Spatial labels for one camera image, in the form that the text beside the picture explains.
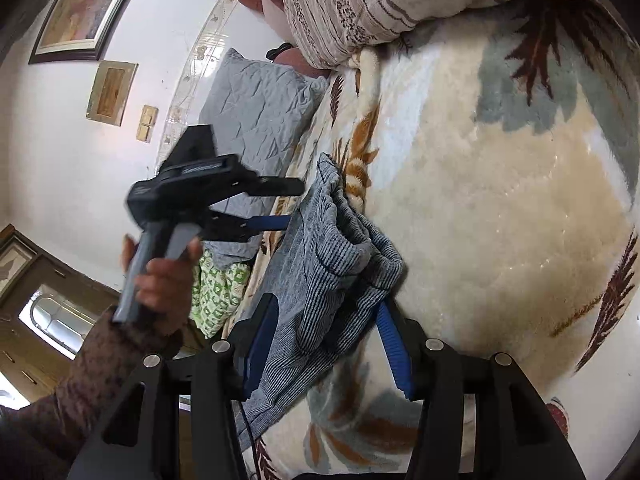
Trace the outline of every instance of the wooden door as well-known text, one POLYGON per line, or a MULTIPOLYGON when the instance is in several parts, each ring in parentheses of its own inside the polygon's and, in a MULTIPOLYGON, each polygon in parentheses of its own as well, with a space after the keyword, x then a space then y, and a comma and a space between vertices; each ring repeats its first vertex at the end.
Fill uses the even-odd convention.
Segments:
POLYGON ((55 291, 93 320, 118 301, 115 292, 46 256, 30 265, 0 304, 0 372, 31 402, 50 394, 71 363, 20 319, 43 290, 55 291))

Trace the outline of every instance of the hand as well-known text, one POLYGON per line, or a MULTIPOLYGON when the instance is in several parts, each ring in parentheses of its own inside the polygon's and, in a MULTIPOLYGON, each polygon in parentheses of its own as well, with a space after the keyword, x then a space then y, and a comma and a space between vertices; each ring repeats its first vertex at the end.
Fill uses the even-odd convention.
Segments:
MULTIPOLYGON (((129 235, 124 237, 120 263, 127 272, 136 253, 136 245, 129 235)), ((136 277, 139 288, 136 300, 157 312, 154 328, 161 335, 171 335, 186 323, 191 311, 193 266, 202 256, 202 244, 194 238, 187 246, 187 257, 180 260, 154 258, 146 264, 146 274, 136 277)))

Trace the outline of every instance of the gray pillow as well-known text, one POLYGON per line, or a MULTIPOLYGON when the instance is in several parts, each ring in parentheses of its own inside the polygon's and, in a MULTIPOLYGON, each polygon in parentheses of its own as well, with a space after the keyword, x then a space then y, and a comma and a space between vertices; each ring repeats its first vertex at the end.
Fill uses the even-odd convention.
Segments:
MULTIPOLYGON (((242 163, 265 176, 284 176, 302 132, 318 108, 328 82, 290 66, 245 59, 230 48, 220 63, 201 124, 212 124, 219 155, 236 153, 242 163)), ((211 208, 232 215, 267 215, 274 197, 231 197, 211 208)), ((214 264, 225 269, 253 258, 260 236, 248 243, 206 242, 214 264)))

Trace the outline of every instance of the finger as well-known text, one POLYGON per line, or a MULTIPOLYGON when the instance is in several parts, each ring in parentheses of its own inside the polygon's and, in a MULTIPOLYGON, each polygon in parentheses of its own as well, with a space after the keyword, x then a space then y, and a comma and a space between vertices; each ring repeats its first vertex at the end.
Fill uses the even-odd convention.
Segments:
POLYGON ((146 272, 178 283, 191 283, 193 281, 191 264, 183 260, 154 258, 146 264, 146 272))
POLYGON ((183 294, 181 296, 168 296, 155 290, 139 290, 136 293, 136 300, 145 305, 149 310, 158 314, 166 314, 170 318, 175 316, 188 316, 190 308, 190 298, 183 294))
POLYGON ((191 287, 186 283, 178 283, 174 280, 152 274, 137 276, 135 283, 139 290, 159 294, 171 302, 181 299, 188 292, 191 292, 191 287))
POLYGON ((195 237, 189 242, 189 245, 187 245, 187 255, 193 265, 202 257, 202 241, 198 237, 195 237))
POLYGON ((131 236, 125 235, 122 239, 122 252, 120 253, 120 266, 124 272, 129 269, 129 264, 133 255, 136 253, 136 244, 132 240, 131 236))

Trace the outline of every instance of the light switch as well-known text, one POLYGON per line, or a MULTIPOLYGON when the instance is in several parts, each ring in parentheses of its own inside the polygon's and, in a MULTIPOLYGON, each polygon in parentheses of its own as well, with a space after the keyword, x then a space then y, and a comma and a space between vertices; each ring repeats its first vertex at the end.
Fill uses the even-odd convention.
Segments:
POLYGON ((138 134, 136 135, 136 139, 142 140, 143 142, 148 142, 150 131, 150 126, 147 126, 146 124, 140 124, 140 126, 138 126, 138 134))
POLYGON ((156 124, 158 117, 158 109, 154 106, 144 105, 142 107, 142 117, 140 117, 140 125, 138 126, 137 140, 149 142, 151 137, 151 128, 156 124))

